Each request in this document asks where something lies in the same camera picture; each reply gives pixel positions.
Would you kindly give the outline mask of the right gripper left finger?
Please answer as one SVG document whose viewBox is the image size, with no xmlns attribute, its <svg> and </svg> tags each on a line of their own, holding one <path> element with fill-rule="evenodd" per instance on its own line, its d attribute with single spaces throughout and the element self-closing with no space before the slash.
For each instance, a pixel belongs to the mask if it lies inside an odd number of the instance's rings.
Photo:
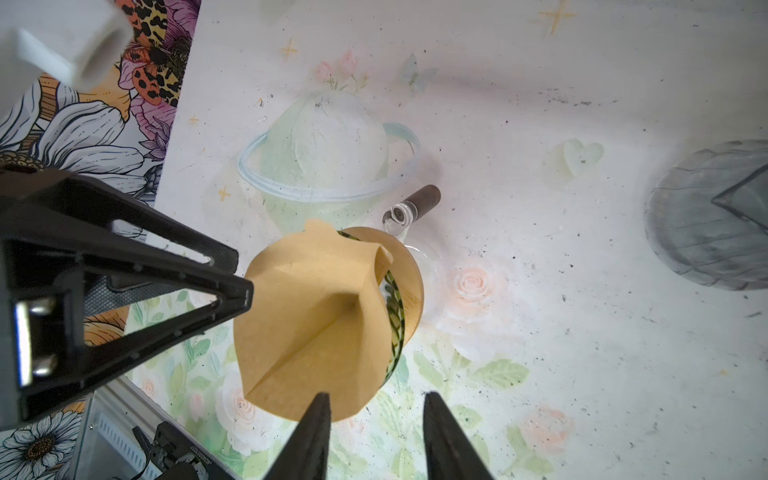
<svg viewBox="0 0 768 480">
<path fill-rule="evenodd" d="M 264 480 L 325 480 L 330 431 L 330 396 L 318 393 Z"/>
</svg>

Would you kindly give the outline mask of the grey ribbed glass pitcher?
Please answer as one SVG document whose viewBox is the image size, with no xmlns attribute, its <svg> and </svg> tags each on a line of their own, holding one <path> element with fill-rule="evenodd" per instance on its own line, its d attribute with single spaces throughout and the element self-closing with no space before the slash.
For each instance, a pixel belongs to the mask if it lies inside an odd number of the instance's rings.
<svg viewBox="0 0 768 480">
<path fill-rule="evenodd" d="M 645 231 L 677 275 L 731 291 L 767 287 L 767 142 L 739 140 L 691 154 L 652 190 Z"/>
</svg>

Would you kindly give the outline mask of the clear glass carafe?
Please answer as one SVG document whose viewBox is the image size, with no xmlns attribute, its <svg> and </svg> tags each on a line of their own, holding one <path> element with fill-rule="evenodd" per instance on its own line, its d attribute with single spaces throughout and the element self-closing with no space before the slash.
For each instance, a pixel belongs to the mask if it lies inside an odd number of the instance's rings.
<svg viewBox="0 0 768 480">
<path fill-rule="evenodd" d="M 383 230 L 400 240 L 413 256 L 424 282 L 422 319 L 434 322 L 444 306 L 445 258 L 431 216 L 442 199 L 436 185 L 426 185 L 388 209 L 382 216 Z"/>
</svg>

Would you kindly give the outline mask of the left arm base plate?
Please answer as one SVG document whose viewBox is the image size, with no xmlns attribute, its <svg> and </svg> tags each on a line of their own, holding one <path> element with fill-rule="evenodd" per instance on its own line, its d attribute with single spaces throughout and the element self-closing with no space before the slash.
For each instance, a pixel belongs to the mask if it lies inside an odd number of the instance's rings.
<svg viewBox="0 0 768 480">
<path fill-rule="evenodd" d="M 154 438 L 132 429 L 145 459 L 134 479 L 237 479 L 237 476 L 174 423 L 157 425 Z"/>
</svg>

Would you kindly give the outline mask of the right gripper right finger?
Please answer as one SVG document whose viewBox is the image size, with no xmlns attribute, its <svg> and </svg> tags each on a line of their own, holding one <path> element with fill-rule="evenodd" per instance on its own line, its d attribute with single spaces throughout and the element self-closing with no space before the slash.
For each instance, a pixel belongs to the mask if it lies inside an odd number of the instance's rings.
<svg viewBox="0 0 768 480">
<path fill-rule="evenodd" d="M 429 480 L 493 479 L 437 392 L 424 399 L 423 439 Z"/>
</svg>

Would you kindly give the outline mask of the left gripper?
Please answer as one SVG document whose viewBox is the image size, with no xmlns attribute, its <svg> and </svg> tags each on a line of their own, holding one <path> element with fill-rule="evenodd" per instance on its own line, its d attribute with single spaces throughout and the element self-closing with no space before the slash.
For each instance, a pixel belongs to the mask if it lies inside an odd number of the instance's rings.
<svg viewBox="0 0 768 480">
<path fill-rule="evenodd" d="M 63 170 L 1 170 L 1 427 L 90 393 L 247 312 L 236 250 L 106 183 Z M 163 282 L 216 297 L 103 345 L 77 335 L 83 282 Z"/>
</svg>

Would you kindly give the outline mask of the green glass dripper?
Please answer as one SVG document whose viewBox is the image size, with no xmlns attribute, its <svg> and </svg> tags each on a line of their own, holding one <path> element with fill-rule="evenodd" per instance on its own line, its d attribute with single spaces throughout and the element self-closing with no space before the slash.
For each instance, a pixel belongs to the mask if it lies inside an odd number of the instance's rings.
<svg viewBox="0 0 768 480">
<path fill-rule="evenodd" d="M 391 247 L 390 235 L 370 227 L 351 227 L 339 230 L 338 233 L 348 239 L 379 243 L 395 257 L 394 247 Z M 388 319 L 391 327 L 391 358 L 386 369 L 383 383 L 386 383 L 395 372 L 405 346 L 406 314 L 402 295 L 396 282 L 392 268 L 395 260 L 379 281 L 379 290 L 385 301 Z"/>
</svg>

